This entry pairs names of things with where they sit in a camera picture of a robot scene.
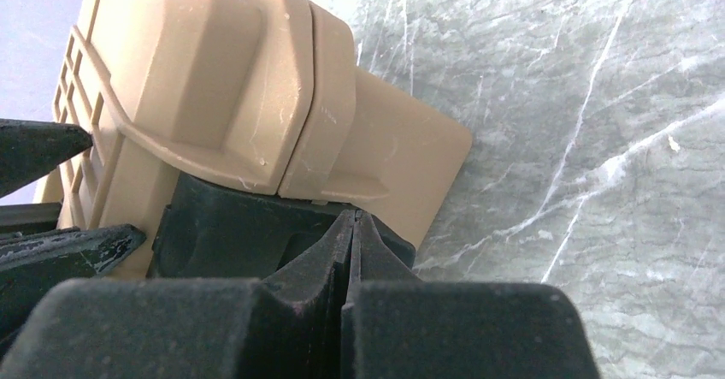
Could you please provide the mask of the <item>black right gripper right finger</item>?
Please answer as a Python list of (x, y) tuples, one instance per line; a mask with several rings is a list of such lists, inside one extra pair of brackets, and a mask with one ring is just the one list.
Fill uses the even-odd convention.
[(599, 377), (579, 312), (561, 290), (422, 281), (369, 214), (353, 214), (348, 225), (343, 378)]

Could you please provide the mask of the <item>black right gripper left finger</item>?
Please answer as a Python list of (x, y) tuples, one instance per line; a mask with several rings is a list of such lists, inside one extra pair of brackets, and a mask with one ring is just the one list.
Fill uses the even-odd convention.
[(356, 215), (270, 277), (74, 279), (51, 289), (4, 378), (351, 378), (343, 307)]

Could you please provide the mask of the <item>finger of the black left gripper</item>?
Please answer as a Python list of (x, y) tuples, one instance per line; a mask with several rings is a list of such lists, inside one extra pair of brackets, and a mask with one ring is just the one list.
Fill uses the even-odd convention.
[(92, 146), (91, 134), (78, 125), (2, 119), (1, 196), (40, 179)]
[(9, 341), (55, 285), (107, 275), (146, 240), (130, 224), (67, 228), (1, 242), (1, 342)]

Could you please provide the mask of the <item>tan plastic toolbox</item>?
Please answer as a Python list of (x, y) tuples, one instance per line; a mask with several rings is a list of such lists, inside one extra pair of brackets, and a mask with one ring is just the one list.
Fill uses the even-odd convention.
[(356, 209), (411, 264), (472, 145), (309, 0), (83, 0), (52, 113), (94, 145), (35, 199), (141, 229), (120, 279), (263, 278)]

